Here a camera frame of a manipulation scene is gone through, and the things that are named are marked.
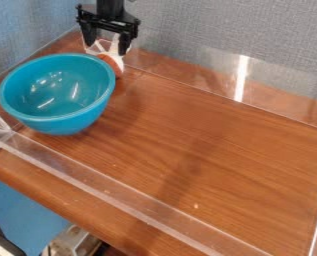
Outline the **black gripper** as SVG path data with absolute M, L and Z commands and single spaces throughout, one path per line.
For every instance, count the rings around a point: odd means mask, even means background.
M 138 37 L 141 20 L 125 9 L 125 0 L 97 0 L 96 4 L 77 5 L 77 22 L 82 29 L 84 40 L 92 46 L 97 30 L 104 29 L 120 35 L 118 54 L 124 56 Z

